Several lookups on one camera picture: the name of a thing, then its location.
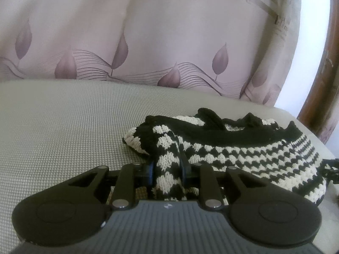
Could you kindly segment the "black white striped knit sweater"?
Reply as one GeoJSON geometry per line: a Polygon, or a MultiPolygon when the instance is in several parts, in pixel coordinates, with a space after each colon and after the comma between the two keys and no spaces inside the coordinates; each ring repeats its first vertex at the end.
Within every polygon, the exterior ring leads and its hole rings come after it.
{"type": "Polygon", "coordinates": [[[190,200],[198,195],[181,176],[181,159],[208,163],[224,172],[235,166],[320,204],[328,184],[338,183],[338,160],[323,159],[294,122],[286,128],[249,113],[223,119],[200,108],[194,116],[147,116],[123,142],[155,165],[151,195],[157,200],[190,200]]]}

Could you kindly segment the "beige fabric mattress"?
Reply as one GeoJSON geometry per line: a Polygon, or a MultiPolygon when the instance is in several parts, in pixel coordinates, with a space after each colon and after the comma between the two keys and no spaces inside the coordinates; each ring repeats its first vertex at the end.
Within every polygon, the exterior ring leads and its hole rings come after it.
{"type": "MultiPolygon", "coordinates": [[[[337,253],[338,183],[323,200],[321,227],[298,247],[268,247],[242,237],[222,213],[190,200],[157,200],[150,188],[136,189],[136,205],[114,211],[93,236],[63,247],[43,247],[17,236],[17,204],[98,166],[153,164],[123,142],[147,116],[194,116],[200,108],[223,119],[251,113],[290,122],[307,135],[323,159],[336,159],[301,123],[281,109],[200,92],[104,81],[22,80],[1,84],[2,253],[337,253]]],[[[153,164],[153,183],[155,165],[153,164]]]]}

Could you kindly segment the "brown wooden door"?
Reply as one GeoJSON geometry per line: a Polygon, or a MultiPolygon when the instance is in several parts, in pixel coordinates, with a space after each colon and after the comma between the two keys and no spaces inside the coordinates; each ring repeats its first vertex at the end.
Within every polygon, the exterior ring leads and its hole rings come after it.
{"type": "Polygon", "coordinates": [[[338,0],[330,0],[325,47],[298,120],[324,144],[338,125],[338,0]]]}

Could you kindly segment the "pink leaf print curtain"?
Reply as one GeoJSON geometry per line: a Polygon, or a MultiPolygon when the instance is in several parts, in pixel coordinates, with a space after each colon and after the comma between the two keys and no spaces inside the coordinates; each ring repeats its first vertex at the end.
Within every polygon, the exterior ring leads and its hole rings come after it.
{"type": "Polygon", "coordinates": [[[301,0],[1,0],[1,80],[103,80],[273,106],[301,0]]]}

